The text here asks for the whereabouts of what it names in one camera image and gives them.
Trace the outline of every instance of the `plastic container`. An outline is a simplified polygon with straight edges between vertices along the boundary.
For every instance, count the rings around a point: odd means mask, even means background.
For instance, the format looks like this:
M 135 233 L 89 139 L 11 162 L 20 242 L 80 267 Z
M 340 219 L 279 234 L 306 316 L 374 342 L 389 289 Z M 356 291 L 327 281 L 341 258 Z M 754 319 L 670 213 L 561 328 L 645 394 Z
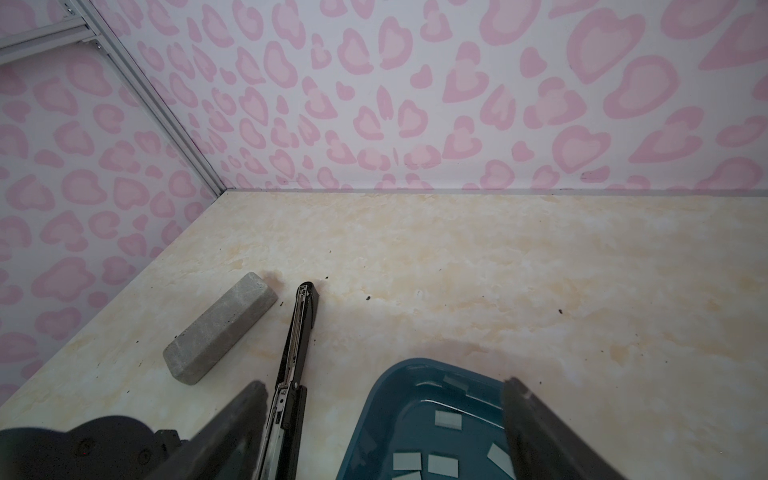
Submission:
M 430 359 L 410 359 L 384 372 L 368 395 L 336 480 L 389 479 L 395 452 L 421 452 L 422 480 L 429 454 L 458 459 L 459 478 L 509 479 L 488 459 L 496 443 L 509 452 L 502 422 L 502 383 Z M 462 414 L 462 430 L 435 426 L 435 411 Z

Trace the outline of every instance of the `white metal frame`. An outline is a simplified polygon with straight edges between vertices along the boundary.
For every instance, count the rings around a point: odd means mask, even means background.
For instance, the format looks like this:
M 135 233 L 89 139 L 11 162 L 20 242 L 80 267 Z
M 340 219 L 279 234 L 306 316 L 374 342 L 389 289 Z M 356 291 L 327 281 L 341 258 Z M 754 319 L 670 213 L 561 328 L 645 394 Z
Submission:
M 0 65 L 53 48 L 80 41 L 91 42 L 114 65 L 136 98 L 149 110 L 200 179 L 218 197 L 225 190 L 216 171 L 194 144 L 192 138 L 170 111 L 149 79 L 139 68 L 118 37 L 101 17 L 91 0 L 59 0 L 69 13 L 64 21 L 10 37 L 0 38 Z

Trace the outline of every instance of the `beige marble tabletop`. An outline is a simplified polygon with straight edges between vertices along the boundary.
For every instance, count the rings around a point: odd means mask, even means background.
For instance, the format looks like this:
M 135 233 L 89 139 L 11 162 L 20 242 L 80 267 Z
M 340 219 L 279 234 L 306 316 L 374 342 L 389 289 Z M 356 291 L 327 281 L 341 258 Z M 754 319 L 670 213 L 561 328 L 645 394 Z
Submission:
M 768 199 L 224 194 L 0 409 L 190 438 L 272 386 L 320 307 L 299 478 L 334 478 L 369 390 L 429 357 L 527 383 L 628 478 L 768 476 Z M 163 348 L 248 271 L 280 299 L 195 386 Z

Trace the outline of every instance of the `gray stone block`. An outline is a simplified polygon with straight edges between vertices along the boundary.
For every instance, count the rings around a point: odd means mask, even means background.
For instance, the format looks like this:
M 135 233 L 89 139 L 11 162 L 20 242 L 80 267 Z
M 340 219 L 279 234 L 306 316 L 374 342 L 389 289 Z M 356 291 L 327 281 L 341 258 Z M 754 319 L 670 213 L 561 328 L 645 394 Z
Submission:
M 163 350 L 176 380 L 194 385 L 277 301 L 277 294 L 254 272 L 235 283 Z

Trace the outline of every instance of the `pink and white wall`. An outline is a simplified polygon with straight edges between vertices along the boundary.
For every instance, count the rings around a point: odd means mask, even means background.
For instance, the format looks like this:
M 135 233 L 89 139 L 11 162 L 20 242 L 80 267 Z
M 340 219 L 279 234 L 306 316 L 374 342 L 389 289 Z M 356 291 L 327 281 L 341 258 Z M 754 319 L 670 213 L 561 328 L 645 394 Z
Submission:
M 110 68 L 0 67 L 0 404 L 213 202 Z
M 235 188 L 768 186 L 766 0 L 94 0 Z

